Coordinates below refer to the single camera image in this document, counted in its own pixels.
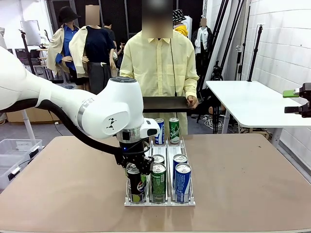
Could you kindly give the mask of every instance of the white box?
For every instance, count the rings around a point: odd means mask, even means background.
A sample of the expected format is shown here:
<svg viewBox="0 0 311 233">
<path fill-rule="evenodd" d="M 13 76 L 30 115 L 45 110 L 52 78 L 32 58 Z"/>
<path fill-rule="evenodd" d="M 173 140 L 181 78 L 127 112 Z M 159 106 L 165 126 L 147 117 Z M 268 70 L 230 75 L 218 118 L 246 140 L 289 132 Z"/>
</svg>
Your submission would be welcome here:
<svg viewBox="0 0 311 233">
<path fill-rule="evenodd" d="M 42 150 L 42 140 L 2 140 L 0 142 L 0 190 L 5 189 L 40 150 Z"/>
</svg>

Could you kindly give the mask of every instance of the blue can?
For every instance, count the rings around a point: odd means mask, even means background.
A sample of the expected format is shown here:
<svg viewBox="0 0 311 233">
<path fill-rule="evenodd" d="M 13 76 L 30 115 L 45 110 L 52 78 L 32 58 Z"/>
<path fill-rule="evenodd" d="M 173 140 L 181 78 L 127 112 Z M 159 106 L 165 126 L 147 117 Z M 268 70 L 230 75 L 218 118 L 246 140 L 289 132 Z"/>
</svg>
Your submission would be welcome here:
<svg viewBox="0 0 311 233">
<path fill-rule="evenodd" d="M 177 154 L 173 157 L 173 187 L 175 187 L 175 174 L 176 174 L 176 166 L 178 164 L 187 164 L 188 158 L 185 154 Z"/>
<path fill-rule="evenodd" d="M 189 202 L 191 167 L 189 164 L 176 166 L 175 200 L 177 203 Z"/>
<path fill-rule="evenodd" d="M 155 144 L 156 145 L 163 145 L 164 144 L 164 120 L 163 119 L 155 119 L 155 121 L 158 123 L 160 126 L 160 133 L 155 136 Z"/>
</svg>

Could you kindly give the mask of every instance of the soda can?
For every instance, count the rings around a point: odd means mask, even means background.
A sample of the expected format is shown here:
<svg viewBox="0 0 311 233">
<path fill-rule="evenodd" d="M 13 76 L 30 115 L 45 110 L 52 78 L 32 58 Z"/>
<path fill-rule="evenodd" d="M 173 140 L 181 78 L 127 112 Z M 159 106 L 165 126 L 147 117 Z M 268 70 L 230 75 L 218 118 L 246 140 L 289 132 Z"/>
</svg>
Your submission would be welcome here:
<svg viewBox="0 0 311 233">
<path fill-rule="evenodd" d="M 155 136 L 155 144 L 163 145 L 164 144 L 164 133 L 165 133 L 164 120 L 158 118 L 158 119 L 155 119 L 155 121 L 158 123 L 160 127 L 160 133 Z"/>
<path fill-rule="evenodd" d="M 191 167 L 189 164 L 176 166 L 175 200 L 177 203 L 189 202 Z"/>
<path fill-rule="evenodd" d="M 152 156 L 155 159 L 155 164 L 164 164 L 165 165 L 165 159 L 164 156 L 161 154 L 154 154 Z"/>
<path fill-rule="evenodd" d="M 173 157 L 173 187 L 175 187 L 175 175 L 176 175 L 176 166 L 178 164 L 187 164 L 188 163 L 188 157 L 184 154 L 177 154 Z"/>
<path fill-rule="evenodd" d="M 166 197 L 166 167 L 155 164 L 151 172 L 151 187 L 154 203 L 164 203 Z"/>
<path fill-rule="evenodd" d="M 170 142 L 173 144 L 179 143 L 179 119 L 171 118 L 169 120 L 170 123 Z"/>
<path fill-rule="evenodd" d="M 141 175 L 135 164 L 128 163 L 126 166 L 128 187 L 133 203 L 144 202 L 146 176 Z"/>
</svg>

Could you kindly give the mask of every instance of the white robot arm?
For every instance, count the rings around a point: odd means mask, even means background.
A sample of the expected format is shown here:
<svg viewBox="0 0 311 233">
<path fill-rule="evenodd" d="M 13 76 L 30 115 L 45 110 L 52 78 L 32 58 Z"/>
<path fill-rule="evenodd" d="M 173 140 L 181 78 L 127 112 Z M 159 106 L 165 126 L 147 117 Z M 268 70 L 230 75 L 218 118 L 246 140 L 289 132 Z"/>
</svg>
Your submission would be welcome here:
<svg viewBox="0 0 311 233">
<path fill-rule="evenodd" d="M 144 158 L 142 139 L 156 135 L 159 126 L 143 117 L 142 94 L 135 80 L 112 78 L 98 95 L 68 90 L 28 72 L 14 55 L 0 48 L 0 112 L 29 107 L 51 110 L 84 143 L 114 154 L 122 166 L 135 161 L 142 173 L 150 173 L 153 161 Z M 80 130 L 97 139 L 116 135 L 121 148 L 99 143 Z"/>
</svg>

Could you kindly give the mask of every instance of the cardboard box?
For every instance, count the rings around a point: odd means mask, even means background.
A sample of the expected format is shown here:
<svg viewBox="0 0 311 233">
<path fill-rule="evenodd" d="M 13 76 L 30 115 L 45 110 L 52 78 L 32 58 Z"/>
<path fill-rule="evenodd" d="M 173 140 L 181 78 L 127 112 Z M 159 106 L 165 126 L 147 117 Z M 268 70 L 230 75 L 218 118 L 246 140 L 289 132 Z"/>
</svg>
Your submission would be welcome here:
<svg viewBox="0 0 311 233">
<path fill-rule="evenodd" d="M 59 121 L 59 118 L 51 112 L 52 116 L 47 110 L 29 108 L 26 109 L 27 116 L 32 124 L 46 124 Z M 23 115 L 20 111 L 7 113 L 8 121 L 11 123 L 23 123 Z"/>
</svg>

